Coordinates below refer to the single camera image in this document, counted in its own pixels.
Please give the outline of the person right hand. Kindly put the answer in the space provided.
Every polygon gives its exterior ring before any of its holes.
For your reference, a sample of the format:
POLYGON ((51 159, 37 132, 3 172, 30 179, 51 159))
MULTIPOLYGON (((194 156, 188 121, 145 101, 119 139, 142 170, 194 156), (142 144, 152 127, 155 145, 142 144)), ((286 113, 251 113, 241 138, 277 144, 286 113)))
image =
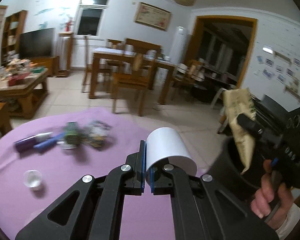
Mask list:
MULTIPOLYGON (((271 160, 263 163, 265 174, 261 178, 261 188, 255 192, 250 208, 259 218, 269 216, 271 208, 269 203, 275 198, 275 191, 271 184, 271 160)), ((280 199, 280 207, 267 224, 277 230, 286 220, 287 214, 293 205, 294 199, 291 191, 282 183, 277 191, 280 199)))

